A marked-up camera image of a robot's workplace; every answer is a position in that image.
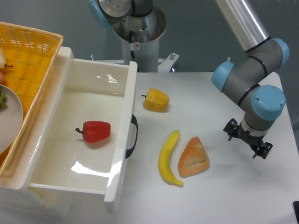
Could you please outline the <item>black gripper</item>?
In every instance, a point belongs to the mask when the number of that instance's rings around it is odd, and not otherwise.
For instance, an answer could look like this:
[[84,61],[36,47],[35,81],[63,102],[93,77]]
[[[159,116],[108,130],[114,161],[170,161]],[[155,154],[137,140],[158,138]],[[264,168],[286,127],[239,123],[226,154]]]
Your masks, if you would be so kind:
[[256,157],[266,159],[273,148],[271,143],[263,142],[263,137],[267,132],[266,130],[244,129],[241,125],[238,125],[238,122],[234,118],[231,118],[225,125],[223,131],[228,134],[228,141],[231,141],[233,138],[238,138],[248,144],[254,152],[252,156],[253,159]]

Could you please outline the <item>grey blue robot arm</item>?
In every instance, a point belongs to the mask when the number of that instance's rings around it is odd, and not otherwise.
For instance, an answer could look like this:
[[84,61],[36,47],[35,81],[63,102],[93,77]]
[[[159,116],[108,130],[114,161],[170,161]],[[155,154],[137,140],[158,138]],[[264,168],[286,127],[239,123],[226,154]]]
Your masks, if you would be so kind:
[[[286,98],[280,88],[261,86],[260,81],[284,65],[290,50],[281,39],[270,37],[248,0],[215,2],[247,54],[241,64],[223,62],[212,75],[215,87],[244,111],[241,122],[231,119],[224,131],[266,158],[273,146],[263,137],[281,115]],[[125,64],[133,61],[140,72],[159,72],[159,39],[167,21],[153,0],[89,0],[89,5],[102,27],[113,27]]]

